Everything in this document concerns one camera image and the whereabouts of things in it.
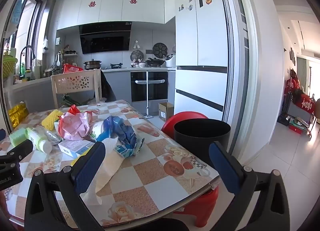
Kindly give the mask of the pink red plastic bag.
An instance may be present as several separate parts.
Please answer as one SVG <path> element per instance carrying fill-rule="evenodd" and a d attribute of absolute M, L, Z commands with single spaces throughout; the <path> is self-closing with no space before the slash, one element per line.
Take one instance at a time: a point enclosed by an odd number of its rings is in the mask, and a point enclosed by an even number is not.
<path fill-rule="evenodd" d="M 72 105 L 60 117 L 57 132 L 63 139 L 81 141 L 89 134 L 92 122 L 92 111 L 81 112 L 76 105 Z"/>

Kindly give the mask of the green sponge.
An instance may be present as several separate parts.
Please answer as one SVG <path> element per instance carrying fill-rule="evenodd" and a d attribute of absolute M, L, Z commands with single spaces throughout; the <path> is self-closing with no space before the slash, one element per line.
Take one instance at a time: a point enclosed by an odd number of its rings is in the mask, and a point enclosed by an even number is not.
<path fill-rule="evenodd" d="M 15 130 L 9 135 L 9 139 L 13 147 L 18 146 L 21 143 L 23 143 L 25 140 L 27 140 L 25 132 L 26 132 L 25 128 L 20 128 L 18 130 Z"/>

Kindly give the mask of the black gas stove burner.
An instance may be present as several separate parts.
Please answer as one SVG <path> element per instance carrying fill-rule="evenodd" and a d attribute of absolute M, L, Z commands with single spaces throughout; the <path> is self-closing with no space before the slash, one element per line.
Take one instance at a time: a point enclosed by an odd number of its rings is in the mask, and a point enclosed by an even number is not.
<path fill-rule="evenodd" d="M 118 63 L 118 64 L 110 64 L 111 69 L 119 69 L 122 68 L 123 64 Z"/>

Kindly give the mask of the blue plastic bag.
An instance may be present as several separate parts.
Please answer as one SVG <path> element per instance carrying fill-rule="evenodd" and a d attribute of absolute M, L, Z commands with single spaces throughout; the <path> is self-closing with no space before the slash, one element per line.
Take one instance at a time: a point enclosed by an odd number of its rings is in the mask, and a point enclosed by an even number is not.
<path fill-rule="evenodd" d="M 103 130 L 95 140 L 102 142 L 112 137 L 118 138 L 114 150 L 123 158 L 136 156 L 144 143 L 144 138 L 138 137 L 133 127 L 118 116 L 109 116 L 103 121 Z"/>

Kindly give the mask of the green white lotion bottle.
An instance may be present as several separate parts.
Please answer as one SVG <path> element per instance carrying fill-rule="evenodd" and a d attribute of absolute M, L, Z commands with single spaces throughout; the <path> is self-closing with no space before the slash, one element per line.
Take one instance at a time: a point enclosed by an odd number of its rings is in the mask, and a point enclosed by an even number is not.
<path fill-rule="evenodd" d="M 35 128 L 26 128 L 25 134 L 36 150 L 45 154 L 51 153 L 53 147 L 44 134 L 40 133 Z"/>

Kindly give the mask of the small cardboard box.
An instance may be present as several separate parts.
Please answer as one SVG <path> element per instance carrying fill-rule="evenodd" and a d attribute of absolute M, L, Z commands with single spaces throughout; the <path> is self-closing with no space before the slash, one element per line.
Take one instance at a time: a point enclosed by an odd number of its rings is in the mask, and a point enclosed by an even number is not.
<path fill-rule="evenodd" d="M 170 117 L 174 115 L 174 105 L 169 102 L 159 103 L 158 115 L 161 120 L 166 122 Z"/>

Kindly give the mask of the checkered floral tablecloth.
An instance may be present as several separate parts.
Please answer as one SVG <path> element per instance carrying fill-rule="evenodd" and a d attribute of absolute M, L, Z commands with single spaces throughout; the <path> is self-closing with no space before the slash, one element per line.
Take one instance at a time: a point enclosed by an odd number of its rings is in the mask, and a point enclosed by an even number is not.
<path fill-rule="evenodd" d="M 94 122 L 110 115 L 118 116 L 144 138 L 138 154 L 124 159 L 111 180 L 96 193 L 101 204 L 85 202 L 102 227 L 163 213 L 178 202 L 186 204 L 218 176 L 217 171 L 149 123 L 124 100 L 78 108 L 93 111 Z M 3 191 L 11 216 L 24 219 L 28 189 L 35 170 L 60 171 L 72 160 L 57 146 L 48 155 L 35 150 L 22 160 L 23 181 Z"/>

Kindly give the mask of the red banner furniture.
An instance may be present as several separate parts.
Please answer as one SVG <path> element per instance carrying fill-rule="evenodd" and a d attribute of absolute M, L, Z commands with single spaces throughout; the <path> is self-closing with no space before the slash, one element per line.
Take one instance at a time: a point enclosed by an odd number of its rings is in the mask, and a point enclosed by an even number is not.
<path fill-rule="evenodd" d="M 300 88 L 299 81 L 296 78 L 290 78 L 285 83 L 285 94 L 292 94 L 292 102 L 299 108 L 313 114 L 316 107 L 316 102 L 314 102 L 307 94 L 304 93 Z"/>

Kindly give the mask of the gold foil bag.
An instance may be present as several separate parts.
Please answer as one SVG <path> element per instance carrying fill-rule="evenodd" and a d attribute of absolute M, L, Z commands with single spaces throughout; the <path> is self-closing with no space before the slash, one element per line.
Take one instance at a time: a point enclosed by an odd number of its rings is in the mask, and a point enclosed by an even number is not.
<path fill-rule="evenodd" d="M 24 101 L 19 102 L 10 109 L 8 113 L 14 129 L 29 115 L 29 111 Z"/>

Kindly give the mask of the green plastic basket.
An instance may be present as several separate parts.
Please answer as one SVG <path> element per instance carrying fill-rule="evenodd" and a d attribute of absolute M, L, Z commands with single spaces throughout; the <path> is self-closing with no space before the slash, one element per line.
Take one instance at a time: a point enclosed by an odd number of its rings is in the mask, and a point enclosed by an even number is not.
<path fill-rule="evenodd" d="M 17 59 L 11 55 L 3 56 L 3 78 L 8 78 L 11 74 L 15 73 Z"/>

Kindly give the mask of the white stick mop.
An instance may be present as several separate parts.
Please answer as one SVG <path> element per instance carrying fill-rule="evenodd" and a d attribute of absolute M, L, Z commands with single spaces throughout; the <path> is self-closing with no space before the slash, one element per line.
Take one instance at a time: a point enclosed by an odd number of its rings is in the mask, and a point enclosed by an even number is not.
<path fill-rule="evenodd" d="M 149 72 L 146 71 L 146 119 L 153 118 L 152 115 L 149 114 Z"/>

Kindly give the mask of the black built-in oven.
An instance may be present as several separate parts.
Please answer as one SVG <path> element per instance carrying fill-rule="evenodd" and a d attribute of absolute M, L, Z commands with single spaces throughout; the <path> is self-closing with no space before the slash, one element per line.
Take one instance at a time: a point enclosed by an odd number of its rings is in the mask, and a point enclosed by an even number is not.
<path fill-rule="evenodd" d="M 149 72 L 149 101 L 168 98 L 168 72 Z M 131 72 L 131 99 L 146 101 L 146 71 Z"/>

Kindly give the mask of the yellow sponge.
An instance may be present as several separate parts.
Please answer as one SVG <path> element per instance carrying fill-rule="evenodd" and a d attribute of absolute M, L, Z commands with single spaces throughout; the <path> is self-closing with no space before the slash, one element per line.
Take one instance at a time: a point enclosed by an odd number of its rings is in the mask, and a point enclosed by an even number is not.
<path fill-rule="evenodd" d="M 53 131 L 55 129 L 54 123 L 59 121 L 62 115 L 60 110 L 55 109 L 41 122 L 41 125 L 45 129 Z"/>

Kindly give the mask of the black trash bin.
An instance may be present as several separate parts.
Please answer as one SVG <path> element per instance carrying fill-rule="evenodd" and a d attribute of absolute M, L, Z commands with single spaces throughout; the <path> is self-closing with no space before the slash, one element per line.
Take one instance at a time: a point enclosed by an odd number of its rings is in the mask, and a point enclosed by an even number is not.
<path fill-rule="evenodd" d="M 176 123 L 174 126 L 174 137 L 176 142 L 191 152 L 198 159 L 213 167 L 209 156 L 210 145 L 217 141 L 224 149 L 227 149 L 231 126 L 223 121 L 215 119 L 196 119 L 188 136 L 183 130 L 187 130 L 187 123 L 191 120 Z"/>

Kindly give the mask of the red plastic basket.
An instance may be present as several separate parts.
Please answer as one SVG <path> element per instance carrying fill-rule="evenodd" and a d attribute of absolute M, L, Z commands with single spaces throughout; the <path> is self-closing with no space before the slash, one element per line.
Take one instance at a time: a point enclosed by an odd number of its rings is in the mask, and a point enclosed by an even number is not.
<path fill-rule="evenodd" d="M 80 72 L 83 71 L 82 68 L 71 65 L 71 64 L 64 64 L 63 65 L 63 73 L 73 73 L 73 72 Z"/>

